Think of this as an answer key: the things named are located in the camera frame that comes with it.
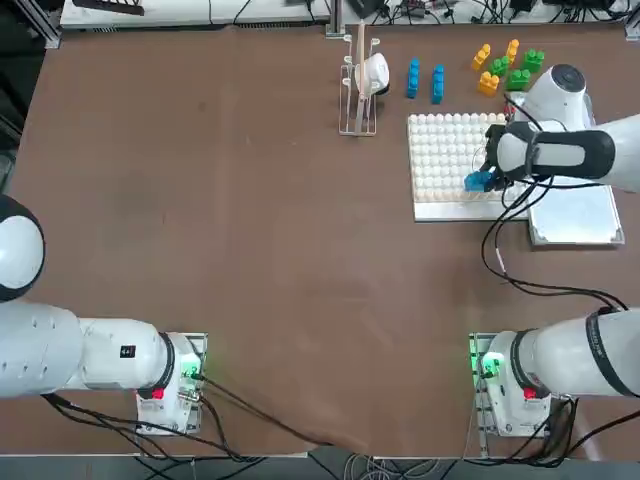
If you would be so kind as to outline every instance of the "floor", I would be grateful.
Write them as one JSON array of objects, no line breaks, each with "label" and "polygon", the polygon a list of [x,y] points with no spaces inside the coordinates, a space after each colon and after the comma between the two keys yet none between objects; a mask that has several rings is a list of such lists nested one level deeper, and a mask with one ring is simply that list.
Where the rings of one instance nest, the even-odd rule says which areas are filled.
[{"label": "floor", "polygon": [[[37,81],[44,51],[38,40],[34,40],[24,26],[16,23],[4,7],[0,7],[0,69],[9,77],[27,104],[31,100]],[[0,113],[20,120],[8,100],[0,94]],[[11,151],[13,145],[0,136],[0,154]],[[337,448],[320,448],[313,453],[318,460],[330,469],[338,478],[342,478],[348,452]],[[432,472],[430,478],[441,478],[451,460],[443,460]],[[403,468],[409,468],[415,462],[399,462]],[[156,468],[166,464],[155,462]],[[230,461],[203,461],[191,467],[184,465],[168,472],[174,480],[197,478],[220,478],[239,468]],[[0,458],[0,476],[6,480],[36,480],[51,478],[67,480],[108,480],[108,479],[143,479],[149,471],[129,457],[2,457]],[[564,480],[564,479],[600,479],[622,480],[638,478],[640,465],[589,463],[583,461],[567,461],[562,467],[551,469],[534,469],[523,466],[478,467],[458,463],[447,475],[448,480],[469,479],[509,479],[521,478],[530,480]],[[308,458],[273,458],[259,466],[247,470],[237,478],[262,480],[286,479],[331,479],[328,472]]]},{"label": "floor", "polygon": [[[348,454],[335,448],[322,448],[314,452],[327,468],[342,478],[344,462]],[[439,467],[428,477],[440,479],[450,460],[443,460]],[[401,463],[403,468],[409,468],[415,462]],[[154,464],[162,468],[161,462]],[[197,463],[195,470],[190,465],[183,465],[167,472],[173,480],[219,479],[241,468],[229,461],[206,461]],[[2,458],[0,459],[0,474],[7,480],[39,480],[51,478],[56,472],[56,478],[66,480],[110,480],[144,479],[149,475],[142,466],[127,457],[37,457],[37,458]],[[583,461],[567,461],[560,468],[535,469],[525,466],[477,467],[458,463],[447,475],[447,480],[507,480],[519,478],[522,480],[627,480],[638,478],[640,465],[638,464],[610,464],[589,463]],[[333,477],[310,459],[302,458],[274,458],[259,466],[247,470],[235,478],[261,480],[331,480]]]}]

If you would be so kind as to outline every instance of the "wire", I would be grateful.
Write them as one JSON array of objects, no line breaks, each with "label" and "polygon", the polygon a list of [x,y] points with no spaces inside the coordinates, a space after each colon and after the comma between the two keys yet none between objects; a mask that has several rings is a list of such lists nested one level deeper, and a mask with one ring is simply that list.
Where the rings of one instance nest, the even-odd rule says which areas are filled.
[{"label": "wire", "polygon": [[487,10],[489,10],[489,13],[491,13],[492,17],[491,18],[500,18],[500,15],[498,15],[498,13],[489,6],[489,4],[487,2],[481,2],[480,0],[471,0],[474,3],[477,3],[478,5],[482,5],[483,7],[485,7]]},{"label": "wire", "polygon": [[[155,460],[173,460],[173,461],[177,461],[177,459],[175,459],[174,457],[171,457],[156,441],[152,440],[151,438],[148,438],[144,434],[136,432],[133,429],[129,429],[129,428],[125,428],[125,427],[116,427],[114,425],[109,424],[108,422],[101,421],[99,419],[99,416],[93,416],[92,415],[92,417],[95,418],[96,420],[98,420],[99,423],[92,422],[91,420],[87,420],[87,419],[84,419],[84,418],[76,417],[75,415],[71,415],[70,413],[65,412],[62,409],[61,406],[59,406],[58,404],[54,403],[52,400],[47,398],[47,396],[43,395],[43,398],[47,401],[47,403],[49,403],[49,405],[51,405],[56,411],[58,411],[58,413],[60,413],[63,417],[71,420],[72,422],[76,422],[76,423],[80,423],[80,424],[83,424],[83,425],[91,425],[91,426],[98,427],[98,428],[106,428],[106,429],[112,430],[112,431],[118,433],[119,435],[123,436],[125,438],[125,440],[127,440],[127,442],[131,443],[136,448],[138,448],[144,455],[146,455],[146,456],[148,456],[150,458],[153,458]],[[141,445],[136,443],[134,440],[132,440],[128,436],[124,435],[123,432],[128,432],[128,433],[130,433],[130,434],[132,434],[134,436],[137,436],[139,438],[142,438],[143,440],[146,440],[147,442],[149,442],[151,445],[153,445],[162,454],[162,457],[158,458],[156,455],[150,453],[148,450],[146,450],[144,447],[142,447]]]},{"label": "wire", "polygon": [[[378,472],[378,473],[384,474],[385,478],[390,478],[391,476],[399,475],[400,478],[403,478],[405,480],[418,480],[418,479],[424,478],[430,473],[434,472],[438,467],[438,465],[440,464],[438,460],[429,459],[429,460],[421,461],[416,465],[409,467],[407,470],[402,471],[402,469],[394,461],[391,461],[394,468],[396,469],[396,471],[394,471],[385,466],[384,460],[382,464],[379,464],[379,463],[376,463],[376,461],[370,456],[354,453],[354,454],[351,454],[349,458],[347,458],[347,461],[344,464],[344,472],[342,475],[344,480],[354,480],[356,478],[354,474],[354,466],[356,462],[360,459],[367,460],[367,471],[365,473]],[[428,469],[422,473],[414,473],[417,470],[420,470],[424,467],[428,467]]]},{"label": "wire", "polygon": [[[519,183],[526,183],[527,185],[534,185],[535,182],[530,182],[529,180],[520,179],[516,180]],[[602,187],[601,183],[579,183],[577,185],[544,185],[544,188],[548,190],[574,190],[576,188],[591,188],[591,187]]]},{"label": "wire", "polygon": [[564,3],[560,5],[560,9],[558,10],[558,13],[556,13],[555,16],[551,20],[549,20],[548,23],[554,23],[558,19],[558,17],[562,15],[562,12],[564,12]]},{"label": "wire", "polygon": [[286,425],[285,423],[281,422],[280,420],[278,420],[277,418],[275,418],[272,415],[269,415],[268,413],[263,412],[262,410],[260,410],[257,407],[254,407],[253,405],[251,405],[249,402],[243,400],[242,398],[240,398],[238,395],[236,395],[235,393],[231,392],[230,390],[228,390],[227,388],[223,387],[222,385],[220,385],[219,383],[205,377],[204,375],[198,375],[197,377],[195,377],[199,380],[204,381],[205,383],[208,383],[209,385],[211,385],[214,388],[217,388],[218,390],[220,390],[221,392],[225,393],[226,395],[228,395],[229,397],[231,397],[233,400],[237,401],[238,403],[240,403],[241,405],[245,406],[246,408],[248,408],[249,410],[251,410],[251,412],[262,418],[263,420],[266,420],[268,422],[273,423],[274,425],[280,427],[281,429],[289,432],[290,434],[292,434],[293,436],[299,438],[300,440],[303,440],[305,442],[309,442],[309,443],[313,443],[315,445],[319,445],[319,446],[333,446],[332,443],[329,442],[323,442],[320,440],[317,440],[315,438],[312,438],[308,435],[305,435],[304,433],[299,432],[298,430],[295,430],[294,428],[291,428],[290,426]]},{"label": "wire", "polygon": [[227,437],[224,433],[224,429],[222,428],[222,419],[220,418],[218,411],[215,409],[213,404],[204,397],[200,398],[200,403],[202,403],[207,408],[207,410],[209,410],[209,413],[211,413],[211,416],[213,417],[213,420],[216,424],[216,428],[218,430],[218,436],[220,437],[222,446],[224,447],[225,451],[229,454],[229,456],[236,462],[246,462],[246,461],[256,460],[257,459],[256,457],[243,457],[242,455],[240,455],[239,453],[231,449],[231,447],[229,446],[229,443],[227,442]]},{"label": "wire", "polygon": [[264,462],[266,460],[268,460],[267,457],[262,457],[262,458],[256,460],[255,462],[250,463],[249,465],[245,465],[244,467],[239,468],[235,472],[232,472],[232,473],[230,473],[228,475],[224,475],[222,477],[219,477],[217,480],[228,480],[229,478],[236,477],[236,476],[240,475],[242,472],[246,472],[250,468],[254,468],[256,465],[258,465],[258,464],[260,464],[260,463],[262,463],[262,462]]},{"label": "wire", "polygon": [[[520,291],[522,291],[524,293],[530,294],[530,295],[540,296],[540,297],[583,295],[583,296],[589,296],[589,297],[596,298],[597,300],[600,300],[603,304],[605,304],[609,308],[615,309],[615,306],[609,301],[609,300],[611,300],[611,301],[613,301],[615,303],[618,303],[623,309],[628,310],[628,307],[622,301],[620,301],[620,299],[618,299],[614,295],[611,295],[611,294],[609,294],[607,292],[603,292],[603,291],[600,291],[600,290],[586,289],[586,288],[576,288],[576,287],[561,286],[561,285],[546,285],[546,284],[541,284],[541,283],[528,282],[528,281],[525,281],[525,280],[516,279],[516,278],[511,277],[510,275],[507,274],[507,269],[506,269],[506,267],[504,265],[502,257],[500,256],[500,253],[499,253],[499,249],[497,247],[497,237],[499,235],[500,230],[502,229],[502,226],[500,224],[504,224],[507,221],[512,220],[513,218],[517,217],[518,215],[520,215],[524,211],[528,210],[533,205],[535,205],[536,203],[541,201],[544,198],[544,196],[549,192],[548,189],[545,189],[545,191],[536,200],[534,200],[532,202],[529,202],[528,205],[525,205],[523,208],[520,208],[519,210],[513,212],[513,210],[517,209],[518,207],[520,207],[522,204],[525,203],[525,201],[529,198],[529,196],[531,196],[531,193],[533,192],[533,190],[537,186],[539,186],[539,184],[529,186],[516,200],[514,200],[514,202],[511,205],[509,205],[509,207],[507,209],[505,209],[505,211],[491,224],[491,226],[487,230],[487,233],[485,234],[484,238],[482,239],[482,243],[481,243],[481,246],[480,246],[481,258],[482,258],[482,262],[483,262],[484,266],[487,268],[487,270],[489,270],[495,276],[497,276],[497,277],[499,277],[499,278],[501,278],[503,280],[506,280],[512,286],[517,288],[518,290],[520,290]],[[501,269],[502,269],[503,273],[498,272],[497,270],[495,270],[494,268],[492,268],[489,265],[489,263],[487,262],[486,253],[485,253],[485,246],[486,246],[487,240],[489,239],[489,236],[491,235],[491,232],[496,227],[498,227],[498,230],[496,231],[496,237],[494,239],[494,246],[495,246],[496,255],[498,256],[498,260],[499,260],[499,263],[500,263],[500,266],[501,266]],[[533,291],[533,290],[526,289],[526,288],[524,288],[524,286],[540,288],[540,289],[545,289],[545,290],[554,290],[554,291],[553,292],[536,292],[536,291]]]},{"label": "wire", "polygon": [[173,480],[169,475],[165,474],[164,472],[161,472],[160,470],[156,469],[155,467],[152,467],[148,463],[143,462],[139,457],[133,457],[133,459],[136,462],[138,462],[140,465],[142,465],[144,468],[146,468],[147,470],[150,470],[151,472],[153,472],[153,477],[162,477],[165,480]]},{"label": "wire", "polygon": [[611,422],[605,423],[604,425],[601,425],[600,427],[592,430],[591,432],[587,433],[584,437],[582,437],[580,440],[578,440],[571,448],[568,449],[566,456],[567,457],[570,456],[573,452],[575,452],[578,448],[580,448],[590,438],[604,432],[605,430],[609,430],[610,428],[616,427],[625,422],[635,420],[638,417],[640,417],[640,410],[637,410],[633,413],[630,413],[629,415],[625,415],[616,420],[613,420]]},{"label": "wire", "polygon": [[73,403],[71,403],[70,401],[66,400],[65,398],[63,398],[63,397],[61,397],[61,396],[59,396],[59,395],[57,395],[57,394],[47,394],[47,395],[42,395],[42,396],[43,396],[43,397],[44,397],[44,398],[49,402],[49,404],[50,404],[50,405],[52,405],[52,406],[55,404],[55,405],[57,405],[57,406],[58,406],[58,407],[60,407],[60,408],[64,408],[64,409],[68,409],[68,410],[72,410],[72,411],[74,411],[74,412],[78,412],[78,413],[82,413],[82,414],[85,414],[85,415],[89,415],[89,416],[92,416],[92,417],[94,417],[94,418],[95,418],[96,416],[98,416],[98,417],[100,417],[102,420],[107,420],[107,421],[110,421],[110,422],[123,423],[123,424],[127,424],[127,425],[145,426],[145,427],[155,428],[155,429],[157,429],[157,430],[162,430],[162,431],[164,431],[164,432],[168,432],[168,433],[171,433],[171,434],[176,435],[176,436],[178,436],[178,437],[186,438],[186,439],[192,440],[192,441],[194,441],[194,442],[201,443],[201,444],[203,444],[203,445],[208,445],[208,446],[211,446],[211,447],[215,447],[215,448],[217,448],[218,450],[221,450],[221,451],[223,451],[223,452],[225,452],[225,453],[227,453],[227,454],[229,453],[229,452],[227,452],[227,451],[225,450],[225,448],[224,448],[224,446],[223,446],[223,445],[221,445],[221,444],[219,444],[219,443],[217,443],[217,442],[213,442],[213,441],[211,441],[211,440],[205,440],[205,439],[202,439],[202,438],[199,438],[199,437],[196,437],[196,436],[190,435],[190,434],[188,434],[188,433],[178,432],[178,431],[176,431],[176,430],[173,430],[173,429],[171,429],[171,428],[165,427],[165,426],[163,426],[163,425],[158,425],[158,424],[151,423],[151,422],[144,422],[144,421],[141,421],[141,420],[129,420],[129,419],[123,419],[123,418],[113,417],[113,416],[111,416],[111,415],[106,415],[106,414],[104,414],[104,413],[96,412],[96,411],[94,411],[94,410],[89,410],[89,409],[86,409],[86,408],[78,407],[77,405],[74,405],[74,404],[73,404]]},{"label": "wire", "polygon": [[238,13],[236,13],[236,16],[233,18],[233,23],[232,25],[235,25],[236,22],[238,21],[238,18],[240,17],[240,15],[242,14],[242,12],[244,12],[244,9],[247,8],[249,6],[249,4],[251,3],[251,0],[247,0],[244,5],[242,6],[242,8],[240,9],[240,11]]},{"label": "wire", "polygon": [[440,21],[440,19],[438,18],[438,16],[436,14],[434,14],[432,11],[430,10],[425,10],[425,13],[427,15],[431,15],[433,18],[436,19],[436,22],[438,22],[438,25],[442,25],[442,22]]},{"label": "wire", "polygon": [[440,480],[444,480],[445,478],[447,478],[447,475],[449,475],[449,473],[451,473],[451,470],[453,470],[453,467],[455,467],[458,462],[460,461],[460,459],[456,458],[455,460],[453,460],[449,466],[446,468],[446,470],[442,473],[442,475],[440,475]]},{"label": "wire", "polygon": [[311,16],[311,22],[316,23],[316,17],[313,16],[313,12],[311,11],[311,0],[305,0],[305,5],[307,6],[307,11]]},{"label": "wire", "polygon": [[540,130],[541,132],[543,131],[542,126],[540,125],[540,123],[533,118],[529,112],[527,112],[524,108],[522,108],[520,105],[518,105],[516,102],[514,102],[511,98],[509,98],[509,96],[506,93],[503,93],[502,96],[504,97],[505,101],[512,105],[513,107],[515,107],[516,109],[518,109],[518,111],[520,111],[520,113],[522,113],[525,117],[527,117],[537,128],[538,130]]},{"label": "wire", "polygon": [[307,455],[309,456],[309,458],[311,460],[313,460],[315,463],[317,463],[320,468],[322,468],[325,472],[327,472],[329,475],[331,475],[334,478],[334,480],[340,480],[340,478],[335,473],[333,473],[329,469],[329,467],[327,467],[324,463],[322,463],[320,460],[318,460],[316,457],[314,457],[311,452],[307,453]]},{"label": "wire", "polygon": [[451,23],[453,25],[455,25],[456,24],[456,20],[455,20],[455,18],[453,18],[454,14],[453,14],[453,10],[451,10],[451,8],[449,7],[449,2],[447,2],[447,0],[443,0],[443,2],[444,2],[444,6],[447,7],[447,14],[449,16],[451,16]]}]

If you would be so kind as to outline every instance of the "orange block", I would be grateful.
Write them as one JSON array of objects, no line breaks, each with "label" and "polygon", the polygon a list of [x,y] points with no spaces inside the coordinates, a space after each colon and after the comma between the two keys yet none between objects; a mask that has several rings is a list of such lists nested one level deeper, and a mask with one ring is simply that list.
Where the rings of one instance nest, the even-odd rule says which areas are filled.
[{"label": "orange block", "polygon": [[478,81],[478,91],[484,93],[487,97],[493,97],[498,90],[499,84],[500,77],[497,75],[492,77],[489,72],[484,72]]},{"label": "orange block", "polygon": [[473,61],[471,62],[471,68],[473,68],[476,71],[480,70],[480,67],[482,66],[484,61],[487,58],[489,58],[490,53],[491,53],[491,46],[488,43],[485,43],[482,46],[482,48],[478,50],[478,53],[476,53],[476,56],[473,57]]},{"label": "orange block", "polygon": [[513,61],[516,59],[516,54],[518,53],[519,46],[520,42],[515,38],[509,42],[509,46],[507,47],[507,57],[509,58],[509,65],[512,65]]}]

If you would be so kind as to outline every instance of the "black cable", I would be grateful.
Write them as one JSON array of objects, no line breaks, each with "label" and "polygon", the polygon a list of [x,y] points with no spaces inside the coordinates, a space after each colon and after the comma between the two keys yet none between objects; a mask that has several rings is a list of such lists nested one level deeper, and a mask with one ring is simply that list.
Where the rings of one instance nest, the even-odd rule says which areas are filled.
[{"label": "black cable", "polygon": [[[98,428],[105,428],[105,429],[109,429],[112,430],[116,433],[118,433],[119,435],[123,436],[125,438],[125,440],[127,440],[127,442],[131,443],[132,445],[134,445],[137,449],[139,449],[144,455],[146,455],[147,457],[153,458],[154,460],[173,460],[174,462],[177,461],[176,458],[172,457],[171,455],[169,455],[155,440],[149,438],[147,435],[141,434],[139,432],[136,432],[133,429],[130,428],[125,428],[125,427],[116,427],[115,425],[111,425],[108,424],[108,422],[103,422],[101,421],[99,418],[92,416],[94,419],[98,420],[99,423],[97,422],[93,422],[91,420],[87,420],[84,418],[79,418],[76,417],[75,415],[71,415],[68,412],[65,412],[62,407],[60,407],[58,404],[56,404],[55,402],[51,401],[48,397],[48,395],[43,395],[42,396],[47,403],[49,403],[49,405],[51,405],[58,413],[60,413],[63,417],[67,418],[68,420],[71,420],[72,422],[75,423],[80,423],[83,425],[91,425],[94,427],[98,427]],[[127,432],[130,433],[134,436],[137,436],[143,440],[146,440],[147,442],[149,442],[151,445],[153,445],[161,454],[162,457],[157,457],[156,455],[150,453],[148,450],[146,450],[142,445],[136,443],[134,440],[132,440],[131,438],[127,437],[126,435],[124,435],[123,432]]]},{"label": "black cable", "polygon": [[316,23],[316,17],[313,16],[313,12],[311,11],[311,0],[305,0],[305,5],[307,6],[307,11],[309,12],[309,15],[311,16],[311,22],[313,24]]},{"label": "black cable", "polygon": [[496,18],[496,20],[500,18],[500,15],[498,15],[498,13],[493,8],[491,8],[487,2],[483,3],[480,0],[471,0],[471,1],[474,3],[477,3],[478,5],[482,5],[483,7],[486,7],[486,9],[489,10],[489,13],[491,13],[492,15],[491,18]]},{"label": "black cable", "polygon": [[114,416],[111,416],[111,415],[106,415],[104,413],[96,412],[94,410],[89,410],[89,409],[86,409],[86,408],[78,407],[77,405],[74,405],[70,401],[66,400],[63,397],[60,397],[57,394],[48,394],[46,396],[43,395],[43,397],[49,397],[53,402],[55,402],[56,405],[58,405],[61,408],[72,410],[72,411],[75,411],[75,412],[78,412],[78,413],[83,413],[83,414],[89,415],[89,416],[96,416],[97,415],[103,420],[107,420],[107,421],[111,421],[111,422],[115,422],[115,423],[123,423],[123,424],[126,424],[126,425],[146,426],[146,427],[155,428],[157,430],[162,430],[164,432],[168,432],[168,433],[171,433],[171,434],[176,435],[178,437],[186,438],[188,440],[192,440],[194,442],[201,443],[203,445],[208,445],[210,447],[215,447],[218,450],[221,450],[221,451],[223,451],[223,452],[225,452],[227,454],[229,453],[229,452],[227,452],[225,450],[224,446],[222,446],[221,444],[219,444],[217,442],[213,442],[211,440],[205,440],[205,439],[190,435],[188,433],[178,432],[176,430],[173,430],[171,428],[165,427],[163,425],[157,425],[155,423],[144,422],[144,421],[141,421],[141,420],[129,420],[129,419],[124,419],[124,418],[118,418],[118,417],[114,417]]},{"label": "black cable", "polygon": [[[526,183],[527,185],[533,185],[535,183],[525,179],[516,180],[516,182]],[[574,190],[576,188],[591,188],[601,186],[601,183],[579,183],[577,185],[545,185],[544,188],[546,188],[547,190]]]},{"label": "black cable", "polygon": [[635,420],[638,417],[640,417],[640,410],[637,410],[637,411],[635,411],[633,413],[630,413],[629,415],[625,415],[623,417],[620,417],[620,418],[618,418],[616,420],[613,420],[611,422],[605,423],[604,425],[601,425],[598,428],[596,428],[594,430],[591,430],[584,437],[582,437],[580,440],[578,440],[571,448],[569,448],[569,450],[567,451],[567,456],[570,456],[573,452],[575,452],[578,448],[580,448],[591,437],[594,437],[595,435],[598,435],[599,433],[602,433],[605,430],[609,430],[610,428],[616,427],[616,426],[621,425],[621,424],[623,424],[625,422],[629,422],[631,420]]},{"label": "black cable", "polygon": [[149,465],[146,462],[143,462],[140,458],[138,457],[133,457],[133,459],[138,462],[140,465],[142,465],[144,468],[146,468],[147,470],[150,470],[153,473],[153,477],[162,477],[165,480],[174,480],[173,478],[171,478],[169,475],[167,475],[166,473],[161,472],[160,470],[158,470],[155,467],[152,467],[151,465]]},{"label": "black cable", "polygon": [[564,3],[560,5],[560,9],[558,10],[558,13],[556,13],[555,16],[551,20],[549,20],[548,23],[554,23],[558,19],[558,17],[562,15],[563,11],[564,11]]},{"label": "black cable", "polygon": [[[192,459],[189,460],[179,460],[178,462],[169,465],[167,467],[161,468],[158,471],[160,473],[165,473],[169,470],[173,470],[174,468],[177,468],[181,465],[187,465],[187,464],[191,464],[191,463],[198,463],[198,462],[208,462],[208,461],[222,461],[222,460],[231,460],[230,457],[194,457]],[[149,475],[148,477],[146,477],[144,480],[153,480],[157,475],[154,473],[153,475]]]},{"label": "black cable", "polygon": [[427,15],[431,15],[433,18],[435,18],[435,19],[436,19],[436,22],[438,22],[438,25],[442,25],[442,22],[440,21],[440,19],[438,18],[438,16],[437,16],[435,13],[433,13],[433,12],[432,12],[432,11],[430,11],[430,10],[425,10],[425,13],[426,13]]},{"label": "black cable", "polygon": [[384,17],[385,12],[387,15],[389,14],[389,0],[385,0],[384,3],[380,6],[380,8],[378,8],[378,12],[376,13],[375,18],[373,19],[373,22],[371,22],[371,26],[374,26],[376,24],[376,21],[378,20],[378,18],[380,18],[380,15]]},{"label": "black cable", "polygon": [[[538,184],[534,184],[534,185],[529,186],[523,192],[523,194],[521,194],[511,205],[509,205],[509,207],[491,224],[491,226],[487,230],[487,233],[485,234],[484,238],[482,239],[482,243],[480,245],[480,255],[481,255],[482,262],[483,262],[484,266],[493,275],[495,275],[495,276],[497,276],[497,277],[499,277],[499,278],[501,278],[503,280],[506,280],[512,286],[517,288],[518,290],[520,290],[520,291],[522,291],[524,293],[530,294],[530,295],[539,296],[539,297],[558,297],[558,296],[568,296],[568,295],[583,295],[583,296],[588,296],[588,297],[595,298],[595,299],[601,301],[604,305],[608,306],[609,308],[616,309],[616,307],[609,301],[609,300],[611,300],[613,302],[618,303],[620,305],[620,307],[623,308],[624,310],[628,310],[628,307],[620,299],[618,299],[614,295],[611,295],[610,293],[603,292],[601,290],[594,290],[594,289],[587,289],[587,288],[577,288],[577,287],[562,286],[562,285],[547,285],[547,284],[529,282],[529,281],[525,281],[525,280],[514,278],[514,277],[510,276],[509,274],[507,274],[506,267],[504,267],[504,264],[503,264],[503,267],[504,267],[503,268],[503,273],[498,272],[497,270],[495,270],[494,268],[492,268],[489,265],[489,263],[487,261],[487,257],[486,257],[485,247],[486,247],[486,243],[487,243],[487,241],[489,239],[489,236],[491,235],[491,232],[496,227],[498,227],[498,230],[496,231],[496,238],[494,239],[494,242],[495,242],[495,245],[496,245],[496,251],[498,251],[497,250],[497,235],[499,234],[499,231],[502,229],[501,224],[504,224],[507,221],[512,220],[513,218],[517,217],[519,214],[521,214],[524,211],[526,211],[527,209],[531,208],[533,205],[535,205],[536,203],[541,201],[544,198],[544,196],[549,192],[549,190],[545,189],[545,191],[538,198],[536,198],[536,200],[534,200],[533,202],[529,202],[528,205],[525,205],[520,210],[517,210],[517,211],[513,212],[515,209],[517,209],[522,204],[524,204],[524,202],[529,198],[529,196],[531,196],[531,193],[533,192],[534,188],[536,188],[536,186],[542,186],[544,188],[544,185],[538,185]],[[554,290],[554,291],[553,292],[536,292],[536,291],[533,291],[533,290],[526,289],[526,288],[524,288],[524,286],[540,288],[540,289],[545,289],[545,290]]]},{"label": "black cable", "polygon": [[208,383],[209,385],[211,385],[212,387],[217,388],[221,392],[223,392],[226,395],[228,395],[229,397],[231,397],[233,400],[235,400],[238,403],[240,403],[241,405],[247,407],[249,410],[251,410],[253,412],[254,415],[262,418],[263,420],[266,420],[268,422],[273,423],[274,425],[280,427],[281,429],[285,430],[286,432],[289,432],[291,435],[299,438],[300,440],[303,440],[303,441],[309,442],[309,443],[313,443],[313,444],[319,445],[319,446],[333,446],[333,444],[331,444],[329,442],[319,441],[319,440],[317,440],[315,438],[312,438],[312,437],[310,437],[308,435],[305,435],[304,433],[299,432],[298,430],[295,430],[294,428],[291,428],[290,426],[288,426],[285,423],[281,422],[280,420],[278,420],[274,416],[269,415],[268,413],[265,413],[264,411],[260,410],[257,407],[254,407],[249,402],[245,401],[244,399],[242,399],[241,397],[239,397],[235,393],[231,392],[230,390],[228,390],[227,388],[223,387],[219,383],[217,383],[217,382],[205,377],[204,375],[198,375],[197,377],[194,377],[194,378],[202,380],[205,383]]},{"label": "black cable", "polygon": [[442,1],[444,2],[444,6],[447,8],[447,14],[451,17],[451,23],[455,25],[456,20],[455,18],[453,18],[454,17],[453,10],[451,10],[451,8],[449,7],[449,2],[447,2],[447,0],[442,0]]},{"label": "black cable", "polygon": [[244,467],[239,468],[235,472],[229,473],[228,475],[224,475],[222,477],[219,477],[216,480],[228,480],[229,478],[236,477],[236,476],[240,475],[242,472],[245,472],[245,471],[249,470],[250,468],[253,468],[256,465],[258,465],[258,464],[260,464],[260,463],[262,463],[262,462],[264,462],[266,460],[268,460],[268,457],[262,457],[259,460],[256,460],[255,462],[250,463],[249,465],[245,465]]},{"label": "black cable", "polygon": [[247,0],[244,5],[242,6],[242,8],[240,9],[240,11],[238,11],[238,13],[236,13],[236,16],[233,18],[233,23],[232,25],[235,25],[236,22],[238,21],[238,17],[240,17],[240,15],[242,14],[242,12],[244,12],[244,9],[247,8],[249,6],[249,4],[251,3],[251,0]]},{"label": "black cable", "polygon": [[503,93],[502,96],[504,97],[505,101],[508,104],[513,105],[515,108],[517,108],[520,111],[520,113],[522,113],[525,117],[527,117],[538,128],[538,130],[540,130],[541,132],[543,131],[542,126],[540,125],[540,122],[538,122],[535,118],[533,118],[529,114],[529,112],[527,112],[524,108],[522,108],[520,105],[514,102],[511,98],[509,98],[509,96],[506,93]]},{"label": "black cable", "polygon": [[329,475],[331,475],[334,478],[334,480],[340,480],[340,478],[335,473],[333,473],[329,469],[329,467],[327,467],[324,463],[322,463],[320,460],[318,460],[316,457],[314,457],[311,452],[307,453],[307,455],[309,456],[309,458],[311,460],[316,462],[320,468],[322,468],[325,472],[327,472]]},{"label": "black cable", "polygon": [[442,475],[440,475],[440,480],[444,480],[445,478],[447,478],[447,475],[449,475],[449,473],[451,472],[453,467],[455,467],[458,464],[459,461],[460,461],[459,458],[456,458],[455,460],[453,460],[449,464],[449,466],[446,468],[446,470],[444,472],[442,472]]}]

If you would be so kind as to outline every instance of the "brown table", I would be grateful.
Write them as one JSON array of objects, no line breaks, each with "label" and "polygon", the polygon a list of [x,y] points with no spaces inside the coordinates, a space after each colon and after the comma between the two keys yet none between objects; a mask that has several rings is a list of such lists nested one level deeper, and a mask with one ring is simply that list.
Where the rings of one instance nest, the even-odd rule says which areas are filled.
[{"label": "brown table", "polygon": [[[80,316],[207,331],[210,375],[315,437],[369,454],[460,455],[472,396],[467,335],[547,325],[596,305],[501,285],[480,261],[487,224],[415,224],[406,116],[500,111],[499,98],[475,92],[468,66],[482,43],[506,48],[514,37],[521,49],[544,49],[547,66],[579,67],[600,121],[634,114],[638,52],[611,26],[376,35],[392,91],[371,139],[337,133],[345,45],[318,29],[86,34],[50,51],[12,189],[48,242],[30,299]],[[408,100],[413,56],[422,85]],[[445,97],[431,106],[428,70],[436,63],[445,65]],[[637,303],[638,202],[625,193],[616,199],[625,247],[532,252],[520,223],[505,229],[510,270]],[[130,392],[67,396],[135,415]],[[212,398],[235,448],[311,448]],[[578,429],[635,405],[584,400]],[[39,398],[3,401],[0,421],[2,453],[132,451]],[[635,460],[639,428],[618,427],[595,447],[603,457]],[[203,436],[214,435],[207,420]],[[211,453],[168,443],[175,453]],[[492,445],[506,452],[515,444]],[[467,454],[477,454],[475,444]]]}]

